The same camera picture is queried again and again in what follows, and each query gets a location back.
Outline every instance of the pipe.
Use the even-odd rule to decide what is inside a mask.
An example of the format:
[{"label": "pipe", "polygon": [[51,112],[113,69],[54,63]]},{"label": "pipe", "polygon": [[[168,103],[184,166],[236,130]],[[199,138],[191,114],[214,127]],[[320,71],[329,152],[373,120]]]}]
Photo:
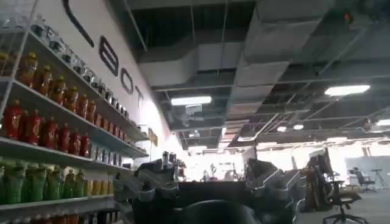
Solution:
[{"label": "pipe", "polygon": [[130,18],[132,19],[133,26],[135,28],[136,34],[138,35],[138,38],[141,41],[142,47],[144,47],[145,52],[147,52],[147,46],[145,44],[144,38],[142,37],[142,33],[140,32],[140,29],[138,28],[138,24],[135,21],[135,18],[133,16],[132,10],[130,9],[130,6],[127,3],[127,0],[122,0],[122,1],[123,1],[124,7],[125,7],[127,13],[129,14]]}]

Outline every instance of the bottle cap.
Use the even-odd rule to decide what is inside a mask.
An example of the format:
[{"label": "bottle cap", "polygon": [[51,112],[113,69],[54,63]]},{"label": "bottle cap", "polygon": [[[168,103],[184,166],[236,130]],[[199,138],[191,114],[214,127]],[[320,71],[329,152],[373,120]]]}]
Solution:
[{"label": "bottle cap", "polygon": [[35,52],[29,52],[29,57],[30,58],[36,58],[37,57],[37,55],[35,54]]}]

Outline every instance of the ceiling duct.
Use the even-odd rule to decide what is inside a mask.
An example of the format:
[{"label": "ceiling duct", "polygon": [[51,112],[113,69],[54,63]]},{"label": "ceiling duct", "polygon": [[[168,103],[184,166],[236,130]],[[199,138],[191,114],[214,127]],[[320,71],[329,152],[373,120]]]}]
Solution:
[{"label": "ceiling duct", "polygon": [[[331,2],[324,0],[257,2],[238,63],[227,119],[238,113],[256,113],[330,7]],[[252,99],[258,101],[241,103]]]}]

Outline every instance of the white wall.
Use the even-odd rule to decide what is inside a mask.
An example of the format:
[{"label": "white wall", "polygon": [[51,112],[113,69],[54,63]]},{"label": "white wall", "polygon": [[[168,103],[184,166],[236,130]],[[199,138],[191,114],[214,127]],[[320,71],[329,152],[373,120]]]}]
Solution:
[{"label": "white wall", "polygon": [[[114,95],[129,111],[129,117],[137,124],[150,126],[158,136],[159,147],[165,145],[170,136],[168,125],[162,112],[156,105],[152,91],[138,69],[138,65],[122,36],[121,30],[110,13],[109,4],[105,0],[77,0],[70,1],[72,11],[91,35],[95,43],[92,48],[79,31],[71,23],[62,5],[61,0],[40,0],[37,13],[42,14],[46,24],[58,31],[71,49],[90,66],[93,71],[106,83]],[[139,87],[144,100],[138,107],[136,91],[130,96],[122,87],[120,76],[108,70],[98,54],[99,39],[105,36],[119,58],[119,67],[126,68],[133,79],[133,84]]]}]

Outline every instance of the fluorescent light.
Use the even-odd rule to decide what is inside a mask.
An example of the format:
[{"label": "fluorescent light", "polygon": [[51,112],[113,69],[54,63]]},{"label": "fluorescent light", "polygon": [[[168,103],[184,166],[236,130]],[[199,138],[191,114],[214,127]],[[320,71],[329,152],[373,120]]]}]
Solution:
[{"label": "fluorescent light", "polygon": [[379,120],[377,123],[376,123],[377,126],[388,126],[390,125],[390,119],[383,119],[383,120]]},{"label": "fluorescent light", "polygon": [[325,95],[345,96],[349,94],[364,93],[369,88],[370,88],[369,85],[335,86],[335,87],[329,87],[325,91]]},{"label": "fluorescent light", "polygon": [[205,150],[205,149],[207,149],[207,146],[205,146],[205,145],[197,145],[197,146],[190,146],[190,147],[188,147],[188,150],[190,150],[190,151],[200,151],[200,150]]},{"label": "fluorescent light", "polygon": [[171,104],[173,106],[206,104],[210,102],[211,102],[211,96],[194,96],[194,97],[181,97],[181,98],[171,99]]},{"label": "fluorescent light", "polygon": [[342,142],[347,140],[347,137],[332,137],[332,138],[327,138],[327,142]]},{"label": "fluorescent light", "polygon": [[293,126],[293,129],[294,130],[302,130],[303,129],[303,125],[302,124],[296,124]]},{"label": "fluorescent light", "polygon": [[285,132],[287,130],[287,128],[285,126],[279,126],[277,131],[279,132]]}]

